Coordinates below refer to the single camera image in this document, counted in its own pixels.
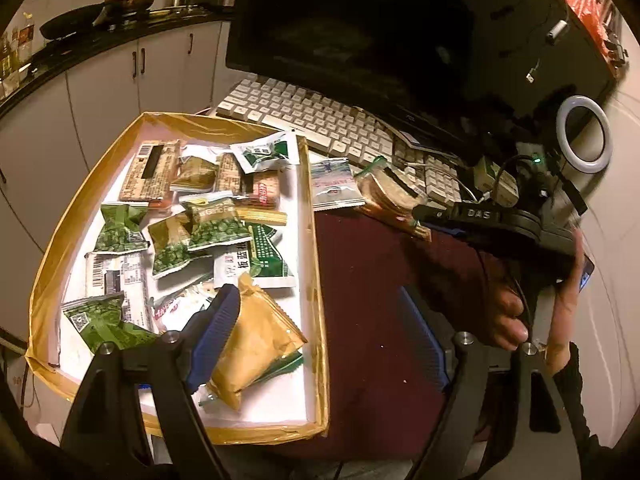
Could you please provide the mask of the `person's right hand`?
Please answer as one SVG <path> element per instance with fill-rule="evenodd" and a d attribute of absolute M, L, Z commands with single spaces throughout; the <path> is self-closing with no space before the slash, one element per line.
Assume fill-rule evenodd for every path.
<path fill-rule="evenodd" d="M 574 266 L 568 278 L 556 288 L 544 355 L 551 375 L 558 374 L 570 362 L 570 342 L 585 263 L 584 237 L 580 229 L 574 229 L 574 239 Z M 528 328 L 520 320 L 520 316 L 525 312 L 524 302 L 510 278 L 500 278 L 492 285 L 492 300 L 494 313 L 489 324 L 492 340 L 499 347 L 514 351 L 529 336 Z"/>

